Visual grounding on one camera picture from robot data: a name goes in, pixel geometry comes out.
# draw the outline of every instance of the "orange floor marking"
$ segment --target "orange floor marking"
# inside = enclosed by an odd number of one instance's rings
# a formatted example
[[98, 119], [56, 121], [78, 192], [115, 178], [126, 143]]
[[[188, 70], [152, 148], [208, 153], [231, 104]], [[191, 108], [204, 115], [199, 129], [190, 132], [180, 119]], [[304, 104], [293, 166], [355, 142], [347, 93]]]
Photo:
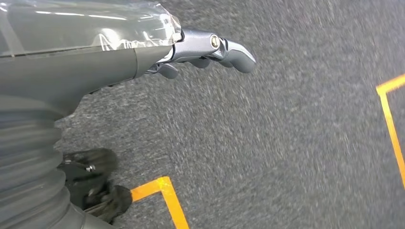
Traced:
[[394, 154], [398, 163], [399, 172], [402, 178], [402, 184], [405, 188], [405, 162], [401, 152], [401, 146], [399, 144], [398, 136], [396, 134], [394, 120], [391, 114], [390, 105], [388, 104], [387, 93], [392, 92], [395, 89], [405, 85], [405, 74], [400, 75], [392, 80], [389, 80], [379, 86], [377, 86], [377, 93], [380, 96], [381, 106], [387, 122], [388, 132], [390, 133], [391, 142], [393, 144]]
[[147, 196], [161, 192], [169, 209], [176, 229], [189, 229], [186, 217], [177, 199], [176, 192], [169, 177], [160, 177], [149, 183], [141, 185], [131, 190], [132, 202], [143, 199]]

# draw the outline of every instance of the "clear plastic cover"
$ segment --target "clear plastic cover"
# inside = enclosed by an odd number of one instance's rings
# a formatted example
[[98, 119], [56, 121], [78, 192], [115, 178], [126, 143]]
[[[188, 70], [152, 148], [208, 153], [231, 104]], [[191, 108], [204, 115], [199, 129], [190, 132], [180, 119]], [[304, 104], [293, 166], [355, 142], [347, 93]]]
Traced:
[[170, 46], [181, 38], [176, 17], [139, 0], [0, 0], [0, 31], [0, 57]]

